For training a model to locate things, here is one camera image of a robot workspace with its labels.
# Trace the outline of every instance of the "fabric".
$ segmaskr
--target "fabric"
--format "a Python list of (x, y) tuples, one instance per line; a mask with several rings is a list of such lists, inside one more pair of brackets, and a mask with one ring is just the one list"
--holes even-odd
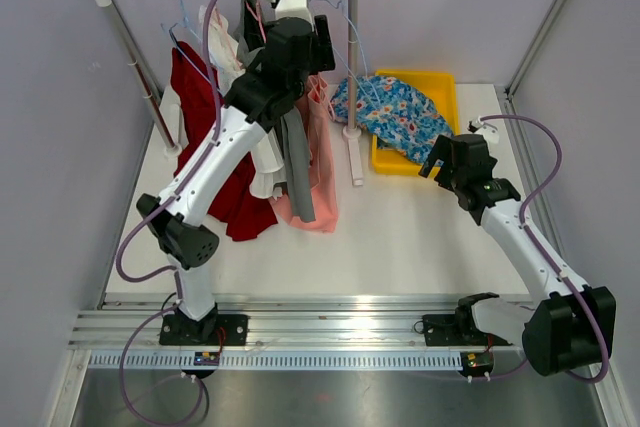
[(316, 220), (302, 222), (295, 217), (287, 195), (272, 200), (273, 210), (292, 227), (319, 232), (333, 232), (338, 223), (333, 154), (329, 139), (329, 96), (327, 83), (320, 76), (311, 76), (307, 81), (307, 94), (296, 102), (305, 124), (311, 167), (309, 182)]
[[(206, 6), (200, 6), (198, 20), (201, 30), (206, 10)], [(244, 73), (242, 65), (236, 60), (238, 42), (229, 35), (227, 32), (228, 27), (229, 22), (223, 15), (217, 11), (211, 15), (207, 33), (209, 40), (209, 58), (217, 69), (218, 88), (222, 95), (226, 95), (233, 81)]]
[[(204, 62), (188, 44), (180, 42), (180, 47), (199, 69), (205, 71)], [(209, 83), (177, 49), (173, 49), (172, 56), (171, 86), (180, 97), (189, 140), (178, 157), (178, 168), (174, 173), (177, 175), (211, 129), (216, 112)], [(226, 233), (235, 241), (255, 239), (266, 228), (277, 223), (269, 201), (256, 199), (249, 192), (254, 174), (251, 156), (247, 154), (209, 208), (210, 215), (228, 224)]]
[(284, 159), (273, 130), (251, 150), (256, 175), (249, 186), (251, 195), (258, 199), (272, 197), (277, 184), (286, 181)]
[(249, 52), (254, 52), (260, 47), (264, 47), (258, 21), (247, 9), (247, 4), (249, 4), (251, 9), (258, 13), (257, 3), (258, 0), (240, 0), (240, 21), (238, 22), (238, 27), (233, 31), (233, 37), (239, 44), (238, 59), (240, 59), (240, 56), (246, 56)]
[(298, 109), (291, 109), (281, 119), (282, 152), (284, 169), (287, 174), (287, 195), (291, 212), (302, 222), (316, 220), (311, 198), (309, 166), (311, 153), (307, 136)]
[[(182, 109), (180, 109), (180, 96), (176, 94), (171, 84), (164, 86), (162, 100), (158, 108), (160, 109), (162, 118), (165, 119), (167, 123), (171, 137), (175, 142), (180, 144), (180, 150), (184, 149), (189, 141), (187, 140), (187, 133), (184, 130), (184, 116), (182, 115)], [(172, 121), (177, 121), (178, 123), (177, 135), (176, 132), (174, 132), (174, 126), (171, 125)]]
[[(427, 160), (438, 135), (453, 135), (433, 101), (418, 89), (395, 77), (359, 77), (358, 82), (362, 86), (362, 89), (358, 89), (356, 103), (358, 125), (377, 135), (412, 162), (423, 164)], [(347, 122), (347, 98), (345, 79), (331, 100), (338, 122)]]

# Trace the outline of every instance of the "metal pole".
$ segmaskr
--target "metal pole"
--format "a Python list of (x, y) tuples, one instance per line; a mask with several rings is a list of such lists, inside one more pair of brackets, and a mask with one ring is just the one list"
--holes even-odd
[(348, 89), (348, 104), (349, 104), (349, 118), (347, 127), (349, 130), (356, 128), (356, 99), (358, 97), (358, 84), (356, 84), (355, 76), (358, 75), (358, 37), (356, 36), (355, 29), (358, 27), (358, 0), (349, 0), (349, 7), (347, 10), (349, 20), (349, 48), (347, 51), (347, 63), (349, 64), (349, 80), (347, 81)]
[(146, 59), (142, 55), (142, 52), (141, 52), (140, 48), (138, 47), (138, 45), (133, 40), (133, 35), (131, 35), (131, 32), (129, 31), (129, 28), (126, 26), (126, 23), (124, 22), (124, 17), (122, 16), (122, 13), (120, 13), (120, 10), (118, 9), (118, 6), (115, 3), (114, 3), (114, 7), (116, 9), (117, 16), (120, 18), (119, 19), (120, 20), (119, 23), (122, 25), (122, 28), (119, 29), (120, 35), (129, 44), (128, 48), (133, 53), (133, 55), (135, 56), (135, 59), (137, 60), (138, 64), (140, 65), (140, 69), (142, 70), (142, 73), (143, 73), (145, 79), (147, 79), (147, 84), (149, 85), (149, 88), (151, 89), (151, 92), (153, 93), (153, 97), (154, 97), (155, 101), (157, 103), (160, 103), (161, 95), (160, 95), (160, 89), (158, 88), (157, 79), (155, 78), (155, 76), (153, 74), (153, 71), (149, 67), (149, 64), (147, 64)]
[(522, 83), (522, 79), (528, 72), (529, 67), (531, 67), (531, 64), (535, 60), (538, 54), (538, 51), (540, 50), (542, 45), (545, 43), (545, 40), (549, 35), (549, 32), (551, 31), (552, 27), (555, 25), (556, 21), (558, 20), (558, 17), (560, 16), (560, 13), (564, 9), (564, 6), (566, 3), (567, 3), (567, 0), (553, 0), (553, 3), (551, 4), (549, 11), (547, 12), (547, 15), (545, 16), (544, 20), (542, 21), (542, 24), (538, 28), (538, 31), (536, 32), (536, 35), (534, 36), (533, 41), (531, 41), (531, 44), (529, 45), (529, 48), (527, 49), (527, 52), (524, 55), (524, 58), (520, 61), (520, 65), (516, 69), (515, 74), (513, 75), (511, 81), (509, 82), (509, 85), (506, 88), (507, 96), (510, 99), (513, 98), (514, 94), (518, 90), (518, 87), (520, 87), (520, 84)]
[(358, 75), (358, 50), (360, 48), (356, 29), (358, 28), (358, 0), (347, 0), (347, 14), (349, 18), (349, 44), (348, 61), (349, 77), (347, 80), (347, 125), (342, 130), (342, 136), (347, 142), (349, 152), (349, 165), (351, 167), (351, 181), (354, 186), (364, 185), (364, 172), (362, 169), (362, 158), (360, 156), (359, 139), (361, 130), (356, 122), (358, 88), (356, 75)]
[(164, 122), (162, 118), (162, 114), (160, 114), (160, 102), (156, 95), (154, 95), (154, 90), (152, 87), (152, 83), (148, 81), (147, 76), (144, 74), (140, 63), (138, 62), (138, 58), (136, 57), (136, 49), (135, 43), (133, 39), (128, 34), (127, 26), (125, 25), (122, 17), (120, 17), (120, 13), (116, 9), (115, 5), (113, 5), (112, 0), (95, 0), (98, 7), (102, 7), (107, 13), (107, 17), (109, 18), (111, 24), (113, 25), (117, 37), (120, 39), (122, 46), (128, 57), (127, 65), (133, 67), (135, 71), (135, 77), (138, 80), (140, 85), (140, 89), (142, 90), (142, 98), (145, 99), (147, 107), (149, 109), (149, 113), (151, 114), (151, 118), (158, 128), (158, 132), (160, 133), (160, 137), (165, 144), (165, 147), (168, 151), (175, 150), (176, 144), (171, 138), (171, 134), (169, 133), (169, 129), (167, 128), (167, 124)]
[(134, 77), (138, 80), (138, 84), (140, 85), (140, 89), (142, 90), (142, 98), (145, 99), (147, 108), (149, 110), (149, 114), (153, 119), (153, 123), (158, 128), (158, 132), (160, 133), (160, 137), (162, 138), (162, 141), (164, 142), (165, 147), (167, 148), (167, 150), (175, 149), (176, 144), (171, 138), (171, 133), (169, 132), (169, 129), (167, 128), (167, 124), (165, 123), (164, 118), (160, 113), (160, 102), (157, 100), (156, 96), (154, 95), (151, 84), (147, 80), (147, 77), (144, 75), (142, 66), (138, 62), (138, 59), (136, 58), (135, 51), (132, 49), (131, 42), (130, 42), (132, 41), (132, 39), (130, 39), (129, 36), (127, 35), (123, 35), (122, 33), (122, 31), (126, 29), (126, 26), (124, 25), (124, 21), (120, 17), (120, 14), (117, 11), (115, 5), (111, 4), (105, 7), (104, 10), (107, 12), (108, 17), (111, 20), (111, 23), (113, 24), (114, 28), (119, 34), (118, 38), (120, 39), (121, 44), (124, 47), (127, 53), (127, 56), (129, 57), (127, 65), (134, 70), (134, 73), (135, 73)]

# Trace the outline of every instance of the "red garment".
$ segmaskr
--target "red garment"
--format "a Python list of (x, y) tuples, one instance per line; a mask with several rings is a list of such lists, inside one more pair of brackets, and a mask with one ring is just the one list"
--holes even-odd
[[(189, 44), (180, 42), (180, 48), (206, 73), (204, 62)], [(209, 82), (177, 49), (173, 49), (172, 60), (171, 87), (180, 97), (189, 140), (189, 145), (178, 157), (178, 168), (174, 173), (177, 175), (211, 129), (216, 119), (216, 109)], [(209, 208), (210, 215), (228, 224), (227, 235), (235, 241), (255, 239), (260, 232), (278, 222), (269, 201), (256, 199), (249, 193), (249, 185), (255, 173), (251, 155), (247, 154)]]

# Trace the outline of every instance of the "white table surface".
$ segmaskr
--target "white table surface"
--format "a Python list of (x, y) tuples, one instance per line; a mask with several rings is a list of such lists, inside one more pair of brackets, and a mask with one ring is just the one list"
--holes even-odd
[[(471, 118), (500, 112), (492, 85), (462, 84), (456, 88), (461, 128)], [(493, 146), (497, 177), (506, 177), (523, 192), (508, 134), (502, 122), (501, 141)], [(220, 236), (220, 247), (207, 264), (215, 293), (248, 296), (469, 294), (502, 295), (527, 290), (497, 244), (471, 216), (460, 209), (451, 192), (433, 180), (376, 174), (370, 166), (370, 137), (360, 146), (366, 161), (365, 185), (352, 187), (341, 125), (332, 124), (336, 190), (340, 219), (333, 234), (274, 225), (256, 240), (233, 242), (226, 224), (207, 217), (205, 225)], [(163, 155), (154, 130), (127, 217), (125, 232), (140, 221), (135, 201), (142, 193), (157, 194), (172, 180), (175, 160)], [(125, 270), (134, 276), (166, 265), (164, 254), (148, 230), (130, 244)], [(162, 274), (142, 284), (129, 284), (112, 269), (107, 293), (173, 292), (173, 277)]]

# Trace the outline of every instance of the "gray garment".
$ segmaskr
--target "gray garment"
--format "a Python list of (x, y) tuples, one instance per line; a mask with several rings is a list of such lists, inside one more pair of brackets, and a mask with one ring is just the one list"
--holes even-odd
[(258, 52), (262, 50), (262, 47), (259, 49), (253, 49), (249, 51), (249, 47), (247, 46), (247, 41), (244, 39), (244, 8), (245, 2), (249, 0), (241, 0), (240, 1), (240, 20), (238, 21), (238, 26), (233, 31), (233, 38), (238, 41), (238, 51), (236, 52), (236, 58), (242, 62), (245, 68), (253, 62)]
[[(244, 12), (245, 1), (242, 0), (240, 4), (241, 12)], [(233, 37), (238, 41), (236, 57), (246, 67), (253, 62), (262, 47), (249, 52), (247, 42), (244, 39), (244, 16), (242, 14)], [(316, 214), (313, 210), (311, 183), (309, 182), (311, 152), (300, 111), (294, 107), (283, 115), (275, 130), (284, 157), (284, 169), (287, 175), (286, 190), (291, 202), (291, 212), (294, 216), (300, 217), (304, 223), (314, 222)]]
[(311, 153), (300, 112), (295, 107), (280, 119), (282, 127), (282, 153), (287, 174), (287, 194), (291, 212), (304, 223), (316, 220), (311, 199), (309, 164)]

